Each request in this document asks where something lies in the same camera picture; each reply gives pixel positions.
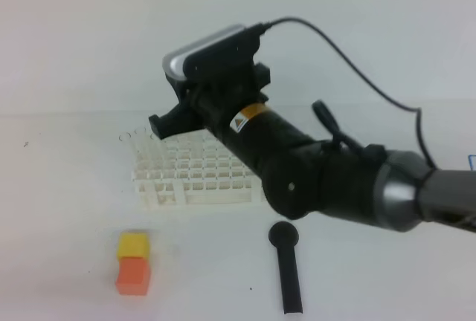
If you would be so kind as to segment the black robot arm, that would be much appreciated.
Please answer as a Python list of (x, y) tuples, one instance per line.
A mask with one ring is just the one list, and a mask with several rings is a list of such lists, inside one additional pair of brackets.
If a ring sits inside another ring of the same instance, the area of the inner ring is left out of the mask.
[(149, 119), (159, 138), (209, 130), (262, 181), (271, 207), (299, 219), (311, 212), (407, 231), (435, 222), (475, 230), (475, 174), (429, 166), (417, 153), (360, 146), (322, 103), (313, 108), (332, 135), (315, 140), (266, 106), (270, 81), (254, 55), (257, 34), (206, 39), (165, 56), (178, 105)]

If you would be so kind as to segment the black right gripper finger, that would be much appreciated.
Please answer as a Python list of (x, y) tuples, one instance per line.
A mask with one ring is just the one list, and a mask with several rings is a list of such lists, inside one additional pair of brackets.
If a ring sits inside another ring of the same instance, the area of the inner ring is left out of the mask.
[(190, 100), (182, 100), (168, 113), (151, 115), (148, 120), (152, 133), (159, 139), (203, 130), (203, 120)]

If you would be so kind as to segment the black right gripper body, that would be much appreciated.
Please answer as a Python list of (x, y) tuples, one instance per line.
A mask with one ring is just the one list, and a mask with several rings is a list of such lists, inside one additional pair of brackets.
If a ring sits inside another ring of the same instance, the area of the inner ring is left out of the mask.
[(203, 128), (216, 131), (246, 103), (264, 101), (270, 74), (254, 62), (259, 48), (259, 34), (209, 35), (166, 54), (163, 70), (178, 102), (190, 100)]

